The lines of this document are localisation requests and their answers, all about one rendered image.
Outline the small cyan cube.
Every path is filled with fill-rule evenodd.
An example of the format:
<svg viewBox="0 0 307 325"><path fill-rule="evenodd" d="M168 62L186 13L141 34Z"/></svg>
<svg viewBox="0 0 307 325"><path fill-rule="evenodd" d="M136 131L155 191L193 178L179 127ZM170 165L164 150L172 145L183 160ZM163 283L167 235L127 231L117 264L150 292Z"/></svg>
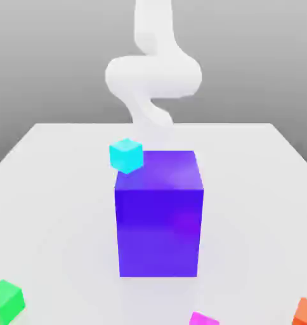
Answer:
<svg viewBox="0 0 307 325"><path fill-rule="evenodd" d="M124 174L143 166L144 155L141 143L125 138L109 146L110 165Z"/></svg>

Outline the small magenta cube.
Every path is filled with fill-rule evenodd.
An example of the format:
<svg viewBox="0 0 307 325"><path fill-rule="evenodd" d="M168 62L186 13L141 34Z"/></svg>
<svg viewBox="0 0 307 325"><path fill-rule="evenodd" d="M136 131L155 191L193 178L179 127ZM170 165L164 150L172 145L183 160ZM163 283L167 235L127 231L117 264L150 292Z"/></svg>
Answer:
<svg viewBox="0 0 307 325"><path fill-rule="evenodd" d="M219 321L207 317L199 312L193 312L189 321L189 325L219 325Z"/></svg>

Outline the small green cube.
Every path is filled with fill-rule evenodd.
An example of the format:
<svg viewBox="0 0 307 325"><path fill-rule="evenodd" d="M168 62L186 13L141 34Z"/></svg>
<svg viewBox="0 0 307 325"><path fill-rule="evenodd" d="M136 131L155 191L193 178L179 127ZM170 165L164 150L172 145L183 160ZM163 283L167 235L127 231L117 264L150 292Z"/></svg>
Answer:
<svg viewBox="0 0 307 325"><path fill-rule="evenodd" d="M0 280L0 325L8 325L24 308L22 289Z"/></svg>

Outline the large purple box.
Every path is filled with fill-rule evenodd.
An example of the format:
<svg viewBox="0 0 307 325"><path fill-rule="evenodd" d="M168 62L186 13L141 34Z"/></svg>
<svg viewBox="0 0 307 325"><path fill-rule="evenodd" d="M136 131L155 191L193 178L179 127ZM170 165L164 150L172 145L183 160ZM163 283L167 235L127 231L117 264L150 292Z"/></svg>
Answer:
<svg viewBox="0 0 307 325"><path fill-rule="evenodd" d="M115 214L122 277L195 277L204 187L195 153L146 151L118 173Z"/></svg>

